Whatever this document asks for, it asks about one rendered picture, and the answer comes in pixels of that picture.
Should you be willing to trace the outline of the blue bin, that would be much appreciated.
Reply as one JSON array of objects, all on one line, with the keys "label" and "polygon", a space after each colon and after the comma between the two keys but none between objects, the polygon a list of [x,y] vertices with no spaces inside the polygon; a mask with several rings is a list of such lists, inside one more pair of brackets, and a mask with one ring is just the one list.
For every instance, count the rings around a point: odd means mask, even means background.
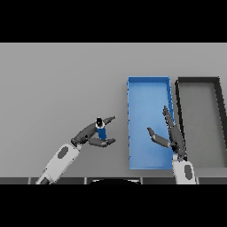
[{"label": "blue bin", "polygon": [[129,76],[127,80],[129,168],[172,169],[172,149],[151,140],[148,127],[166,139],[168,127],[163,116],[166,106],[174,117],[168,76]]}]

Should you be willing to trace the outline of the dark grey bin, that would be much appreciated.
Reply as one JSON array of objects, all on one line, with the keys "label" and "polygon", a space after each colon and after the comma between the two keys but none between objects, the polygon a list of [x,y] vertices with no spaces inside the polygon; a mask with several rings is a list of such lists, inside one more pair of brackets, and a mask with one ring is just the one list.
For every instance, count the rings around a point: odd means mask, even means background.
[{"label": "dark grey bin", "polygon": [[176,105],[195,168],[227,168],[227,115],[219,77],[178,77]]}]

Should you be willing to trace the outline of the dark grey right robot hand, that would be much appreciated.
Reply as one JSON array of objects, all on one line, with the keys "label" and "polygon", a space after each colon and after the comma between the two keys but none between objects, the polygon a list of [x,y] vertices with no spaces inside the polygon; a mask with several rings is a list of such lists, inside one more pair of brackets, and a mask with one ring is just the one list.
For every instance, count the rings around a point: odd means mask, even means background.
[{"label": "dark grey right robot hand", "polygon": [[187,161],[187,153],[185,151],[182,133],[180,129],[173,122],[170,112],[166,106],[163,107],[162,114],[165,118],[165,122],[168,127],[169,139],[159,136],[153,131],[152,128],[148,128],[147,130],[149,132],[149,136],[151,137],[151,140],[154,143],[161,145],[165,148],[171,147],[172,151],[177,155],[177,159],[179,161]]}]

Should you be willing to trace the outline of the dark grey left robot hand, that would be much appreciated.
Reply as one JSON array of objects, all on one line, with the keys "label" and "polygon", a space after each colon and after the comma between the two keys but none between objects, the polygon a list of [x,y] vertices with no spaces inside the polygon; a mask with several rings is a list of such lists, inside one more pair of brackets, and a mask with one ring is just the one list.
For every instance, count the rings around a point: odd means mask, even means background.
[{"label": "dark grey left robot hand", "polygon": [[[114,119],[113,117],[108,117],[103,120],[105,127],[108,123],[110,123]],[[101,140],[96,132],[96,122],[85,127],[81,130],[75,137],[71,139],[71,143],[74,146],[84,145],[89,143],[90,145],[94,145],[97,147],[107,147],[115,142],[114,138]]]}]

